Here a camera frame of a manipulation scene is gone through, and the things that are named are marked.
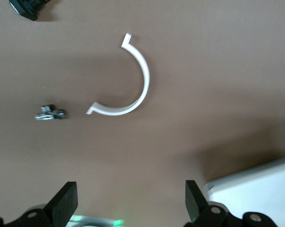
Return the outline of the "small black red switch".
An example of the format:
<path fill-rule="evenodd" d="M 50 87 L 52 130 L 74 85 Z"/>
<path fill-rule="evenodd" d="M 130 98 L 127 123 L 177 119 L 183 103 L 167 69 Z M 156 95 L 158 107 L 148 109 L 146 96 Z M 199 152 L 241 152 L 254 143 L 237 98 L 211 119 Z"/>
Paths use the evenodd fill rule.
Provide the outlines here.
<path fill-rule="evenodd" d="M 51 0 L 9 0 L 10 6 L 17 14 L 36 21 L 39 10 Z"/>

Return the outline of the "white curved plastic clip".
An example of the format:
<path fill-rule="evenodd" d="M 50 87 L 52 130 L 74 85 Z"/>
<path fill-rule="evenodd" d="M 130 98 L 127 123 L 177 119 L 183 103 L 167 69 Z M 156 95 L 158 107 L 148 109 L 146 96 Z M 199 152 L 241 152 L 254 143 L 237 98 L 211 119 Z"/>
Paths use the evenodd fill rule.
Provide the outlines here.
<path fill-rule="evenodd" d="M 146 59 L 141 54 L 141 52 L 134 47 L 130 41 L 131 41 L 132 35 L 130 33 L 126 33 L 125 37 L 123 39 L 123 42 L 121 44 L 121 48 L 129 52 L 138 62 L 141 70 L 142 70 L 142 76 L 143 76 L 143 88 L 142 93 L 137 98 L 136 101 L 134 101 L 132 104 L 125 106 L 125 107 L 109 107 L 105 106 L 99 102 L 94 102 L 86 111 L 86 115 L 91 115 L 93 113 L 98 113 L 105 116 L 121 116 L 128 114 L 132 111 L 134 111 L 138 106 L 142 104 L 144 99 L 146 98 L 149 86 L 150 86 L 150 70 L 149 66 L 147 64 Z"/>

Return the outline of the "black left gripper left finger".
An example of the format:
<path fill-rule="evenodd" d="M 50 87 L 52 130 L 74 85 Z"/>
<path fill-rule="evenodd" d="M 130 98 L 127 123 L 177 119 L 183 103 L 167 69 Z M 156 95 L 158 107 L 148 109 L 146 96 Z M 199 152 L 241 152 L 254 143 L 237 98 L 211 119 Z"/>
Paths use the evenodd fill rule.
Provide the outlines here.
<path fill-rule="evenodd" d="M 77 206 L 77 183 L 67 182 L 43 208 L 28 210 L 6 224 L 0 218 L 0 227 L 66 227 Z"/>

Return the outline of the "small silver metal part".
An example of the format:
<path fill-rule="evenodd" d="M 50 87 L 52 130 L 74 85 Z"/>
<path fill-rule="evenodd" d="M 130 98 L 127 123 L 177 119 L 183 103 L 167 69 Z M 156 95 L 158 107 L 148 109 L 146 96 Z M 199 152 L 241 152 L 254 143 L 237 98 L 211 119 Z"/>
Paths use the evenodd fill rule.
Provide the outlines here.
<path fill-rule="evenodd" d="M 53 104 L 41 106 L 41 113 L 35 115 L 38 121 L 61 120 L 65 116 L 63 109 L 57 109 Z"/>

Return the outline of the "white drawer cabinet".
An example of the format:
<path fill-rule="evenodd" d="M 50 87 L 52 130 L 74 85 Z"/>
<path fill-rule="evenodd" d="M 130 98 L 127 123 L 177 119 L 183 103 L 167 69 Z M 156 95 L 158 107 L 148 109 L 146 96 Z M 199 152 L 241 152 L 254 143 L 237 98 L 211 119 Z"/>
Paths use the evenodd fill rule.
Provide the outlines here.
<path fill-rule="evenodd" d="M 238 218 L 255 211 L 285 227 L 285 158 L 210 181 L 204 192 Z"/>

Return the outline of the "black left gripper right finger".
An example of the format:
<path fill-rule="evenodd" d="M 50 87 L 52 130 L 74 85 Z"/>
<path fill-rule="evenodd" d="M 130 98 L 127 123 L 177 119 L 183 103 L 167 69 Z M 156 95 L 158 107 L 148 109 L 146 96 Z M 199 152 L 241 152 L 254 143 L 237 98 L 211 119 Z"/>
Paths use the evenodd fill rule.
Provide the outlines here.
<path fill-rule="evenodd" d="M 190 222 L 185 227 L 277 227 L 267 215 L 246 212 L 237 218 L 220 205 L 210 205 L 196 181 L 186 181 L 186 208 Z"/>

